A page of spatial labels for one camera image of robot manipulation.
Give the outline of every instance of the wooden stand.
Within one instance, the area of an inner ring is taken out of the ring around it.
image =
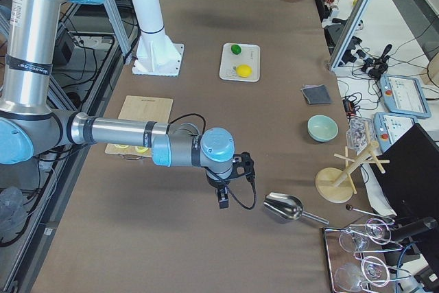
[[[347,202],[351,199],[353,194],[357,193],[351,174],[361,164],[375,163],[377,164],[381,173],[385,173],[382,163],[389,163],[389,161],[380,161],[375,155],[374,151],[379,147],[378,142],[369,141],[368,145],[359,153],[354,159],[348,158],[348,148],[344,148],[344,156],[334,154],[334,156],[344,159],[345,169],[342,171],[337,168],[327,167],[317,173],[316,187],[319,194],[326,200],[335,203]]]

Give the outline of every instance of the spoon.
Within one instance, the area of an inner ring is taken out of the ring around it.
[[[270,192],[265,197],[265,201],[263,202],[263,204],[273,213],[287,220],[297,220],[303,215],[306,218],[318,221],[320,223],[326,225],[329,224],[328,220],[321,218],[320,216],[305,212],[303,210],[303,204],[300,199],[291,195]]]

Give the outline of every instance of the green bowl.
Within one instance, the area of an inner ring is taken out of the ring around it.
[[[328,142],[338,134],[338,126],[335,121],[324,115],[316,115],[308,120],[309,135],[319,142]]]

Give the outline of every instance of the green lime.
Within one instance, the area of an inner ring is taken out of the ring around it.
[[[241,53],[241,47],[239,45],[233,44],[232,45],[232,53],[235,55],[238,55]]]

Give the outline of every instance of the computer monitor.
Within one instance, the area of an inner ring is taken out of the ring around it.
[[[414,124],[380,159],[385,174],[372,169],[390,206],[404,223],[433,217],[439,222],[439,147],[420,124]],[[431,269],[439,275],[439,229],[413,236]]]

